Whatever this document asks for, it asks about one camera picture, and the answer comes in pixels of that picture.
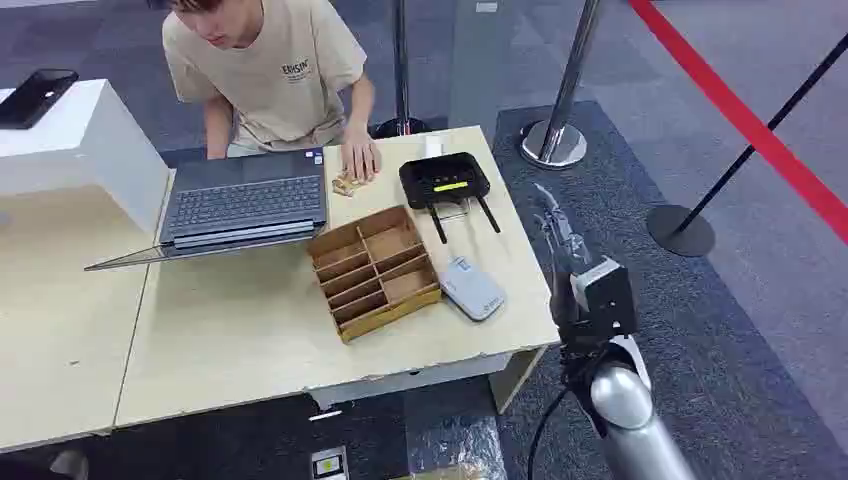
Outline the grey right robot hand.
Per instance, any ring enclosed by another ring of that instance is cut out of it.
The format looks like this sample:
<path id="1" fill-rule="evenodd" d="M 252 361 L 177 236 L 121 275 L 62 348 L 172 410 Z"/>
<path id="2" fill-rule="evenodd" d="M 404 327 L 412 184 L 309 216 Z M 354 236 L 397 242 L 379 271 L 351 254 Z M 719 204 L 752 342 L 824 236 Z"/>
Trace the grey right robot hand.
<path id="1" fill-rule="evenodd" d="M 576 233 L 553 194 L 533 183 L 543 214 L 537 217 L 547 242 L 552 266 L 551 315 L 564 345 L 573 342 L 573 329 L 580 322 L 581 310 L 572 286 L 572 276 L 587 271 L 592 263 L 584 238 Z"/>

